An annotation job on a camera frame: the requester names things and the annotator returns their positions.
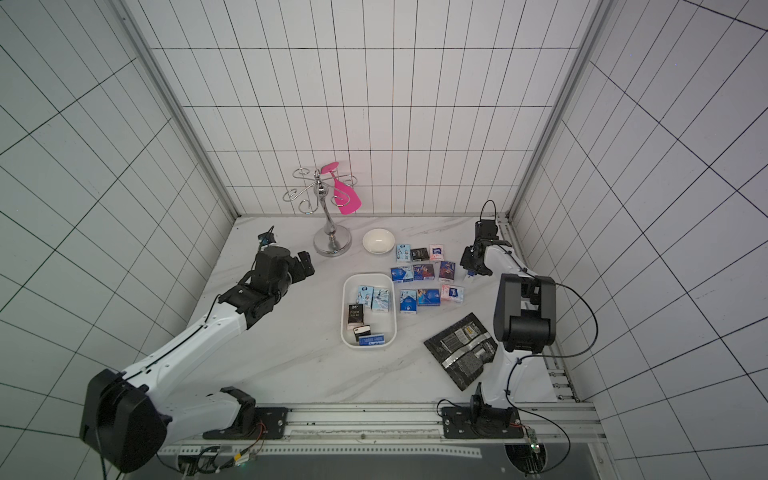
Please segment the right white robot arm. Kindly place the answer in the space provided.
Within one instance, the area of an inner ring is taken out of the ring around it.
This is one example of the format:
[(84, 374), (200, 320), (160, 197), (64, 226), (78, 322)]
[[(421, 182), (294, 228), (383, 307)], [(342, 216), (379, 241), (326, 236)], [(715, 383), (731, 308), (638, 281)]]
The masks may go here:
[[(492, 219), (475, 223), (475, 239), (465, 248), (460, 266), (471, 274), (499, 276), (492, 331), (470, 313), (427, 339), (425, 347), (460, 390), (478, 380), (484, 366), (500, 356), (511, 378), (523, 361), (540, 355), (556, 336), (556, 282), (530, 272), (512, 245), (498, 235)], [(535, 432), (510, 405), (493, 407), (477, 384), (466, 406), (440, 400), (436, 406), (447, 439), (524, 439), (536, 449)]]

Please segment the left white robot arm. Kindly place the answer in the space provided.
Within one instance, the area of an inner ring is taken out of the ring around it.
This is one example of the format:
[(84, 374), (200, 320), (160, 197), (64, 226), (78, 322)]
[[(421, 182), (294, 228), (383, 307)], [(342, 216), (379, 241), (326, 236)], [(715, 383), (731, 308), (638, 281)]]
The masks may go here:
[(252, 268), (217, 295), (208, 312), (144, 359), (88, 383), (79, 438), (101, 460), (130, 473), (162, 447), (198, 434), (248, 439), (259, 428), (255, 399), (226, 386), (172, 402), (176, 388), (206, 359), (273, 311), (289, 288), (315, 273), (306, 251), (272, 244)]

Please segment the white ceramic bowl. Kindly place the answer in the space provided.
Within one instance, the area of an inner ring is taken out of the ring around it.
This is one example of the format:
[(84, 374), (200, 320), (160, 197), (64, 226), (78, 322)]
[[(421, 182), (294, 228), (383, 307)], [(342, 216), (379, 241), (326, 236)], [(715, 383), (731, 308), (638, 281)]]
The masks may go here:
[(384, 255), (393, 250), (396, 240), (394, 234), (389, 230), (374, 228), (365, 233), (362, 244), (368, 253)]

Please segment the pink Tempo side pack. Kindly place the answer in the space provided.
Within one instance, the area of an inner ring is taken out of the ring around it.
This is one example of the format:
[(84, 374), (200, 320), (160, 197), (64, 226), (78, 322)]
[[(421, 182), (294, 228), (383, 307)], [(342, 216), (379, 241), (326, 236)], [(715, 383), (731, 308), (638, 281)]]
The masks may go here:
[(431, 244), (428, 248), (429, 258), (433, 262), (444, 261), (444, 246), (442, 244)]

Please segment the blue white pack second row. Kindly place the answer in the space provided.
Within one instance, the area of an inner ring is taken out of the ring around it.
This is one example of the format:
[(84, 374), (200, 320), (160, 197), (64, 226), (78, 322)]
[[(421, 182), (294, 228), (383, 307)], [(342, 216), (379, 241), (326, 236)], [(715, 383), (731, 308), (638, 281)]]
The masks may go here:
[(416, 314), (418, 311), (418, 295), (413, 289), (402, 289), (399, 293), (399, 311), (403, 314)]

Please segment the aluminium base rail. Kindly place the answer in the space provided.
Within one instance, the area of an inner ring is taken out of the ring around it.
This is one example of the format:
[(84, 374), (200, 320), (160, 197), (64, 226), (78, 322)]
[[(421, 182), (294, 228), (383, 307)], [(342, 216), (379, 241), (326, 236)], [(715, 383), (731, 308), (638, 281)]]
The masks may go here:
[(433, 404), (295, 404), (262, 407), (256, 424), (230, 434), (207, 428), (163, 445), (161, 457), (225, 461), (258, 454), (441, 454), (476, 457), (482, 444), (604, 443), (595, 409), (585, 403), (484, 407), (478, 414), (448, 401)]

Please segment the blue orange pack second row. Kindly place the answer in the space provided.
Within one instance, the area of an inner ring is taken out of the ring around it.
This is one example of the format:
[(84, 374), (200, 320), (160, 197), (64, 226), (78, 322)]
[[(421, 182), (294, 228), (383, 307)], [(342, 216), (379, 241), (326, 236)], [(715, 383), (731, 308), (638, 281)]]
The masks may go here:
[(441, 305), (441, 292), (439, 289), (418, 289), (417, 305), (421, 307), (432, 307)]

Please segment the small black tissue pack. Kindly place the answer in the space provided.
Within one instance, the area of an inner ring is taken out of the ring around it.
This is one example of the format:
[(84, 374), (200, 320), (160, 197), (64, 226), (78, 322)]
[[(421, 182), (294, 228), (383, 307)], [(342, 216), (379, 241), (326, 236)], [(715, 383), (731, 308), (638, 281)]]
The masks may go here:
[(411, 260), (413, 262), (423, 262), (430, 260), (430, 252), (426, 247), (412, 248)]

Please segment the light blue tissue pack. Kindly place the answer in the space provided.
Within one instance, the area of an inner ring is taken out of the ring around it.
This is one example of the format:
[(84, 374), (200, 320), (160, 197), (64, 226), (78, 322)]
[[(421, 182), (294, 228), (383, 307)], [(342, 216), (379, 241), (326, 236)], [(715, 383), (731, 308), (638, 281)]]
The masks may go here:
[(410, 263), (412, 250), (410, 244), (397, 244), (395, 246), (395, 258), (397, 263)]

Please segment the blue white tissue pack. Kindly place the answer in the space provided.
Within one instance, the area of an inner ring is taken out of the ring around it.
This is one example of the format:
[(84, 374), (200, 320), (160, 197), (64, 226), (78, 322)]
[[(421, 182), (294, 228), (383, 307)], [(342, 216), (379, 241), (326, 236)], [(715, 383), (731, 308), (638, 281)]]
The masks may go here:
[(406, 283), (414, 280), (412, 265), (402, 265), (390, 269), (391, 279), (394, 283)]

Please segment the white storage box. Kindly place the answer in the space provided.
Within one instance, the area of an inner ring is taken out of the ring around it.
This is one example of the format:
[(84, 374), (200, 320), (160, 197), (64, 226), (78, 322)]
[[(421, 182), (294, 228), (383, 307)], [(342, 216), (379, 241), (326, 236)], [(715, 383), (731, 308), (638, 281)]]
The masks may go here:
[[(387, 288), (390, 291), (390, 310), (388, 312), (374, 312), (371, 308), (364, 308), (364, 325), (371, 327), (371, 334), (383, 334), (387, 343), (381, 346), (359, 346), (355, 340), (353, 330), (346, 328), (347, 310), (350, 304), (357, 304), (357, 289), (360, 285), (370, 285), (374, 288)], [(397, 338), (397, 312), (394, 298), (394, 283), (384, 273), (358, 273), (347, 278), (342, 287), (342, 316), (340, 337), (342, 343), (351, 349), (383, 349), (390, 346)]]

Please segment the blue red tissue pack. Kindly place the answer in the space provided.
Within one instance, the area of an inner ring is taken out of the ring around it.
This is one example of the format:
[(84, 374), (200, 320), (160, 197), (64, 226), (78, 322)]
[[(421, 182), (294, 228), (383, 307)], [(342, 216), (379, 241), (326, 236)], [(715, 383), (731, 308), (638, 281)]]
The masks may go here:
[(431, 281), (435, 279), (435, 270), (432, 263), (420, 263), (413, 265), (415, 281)]

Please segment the black packaged item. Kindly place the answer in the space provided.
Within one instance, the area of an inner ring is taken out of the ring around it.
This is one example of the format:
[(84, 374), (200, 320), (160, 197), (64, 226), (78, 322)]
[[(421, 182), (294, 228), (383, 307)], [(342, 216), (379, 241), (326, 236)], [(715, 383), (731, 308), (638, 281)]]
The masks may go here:
[(466, 390), (493, 362), (497, 342), (474, 313), (423, 342), (453, 383)]

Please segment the pink tissue pack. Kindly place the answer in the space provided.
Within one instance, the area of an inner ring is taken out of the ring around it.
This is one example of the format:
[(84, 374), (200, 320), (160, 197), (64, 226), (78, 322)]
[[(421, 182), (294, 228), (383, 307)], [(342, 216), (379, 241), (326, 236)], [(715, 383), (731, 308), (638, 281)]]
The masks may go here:
[(444, 284), (440, 289), (442, 302), (462, 304), (464, 302), (464, 288), (457, 285)]

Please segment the blue orange tissue pack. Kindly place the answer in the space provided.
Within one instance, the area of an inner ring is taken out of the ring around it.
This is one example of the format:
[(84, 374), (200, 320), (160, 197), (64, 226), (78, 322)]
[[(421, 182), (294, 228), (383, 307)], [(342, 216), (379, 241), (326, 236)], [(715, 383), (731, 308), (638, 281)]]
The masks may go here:
[(443, 283), (453, 283), (456, 275), (456, 264), (452, 261), (441, 261), (439, 264), (438, 280)]

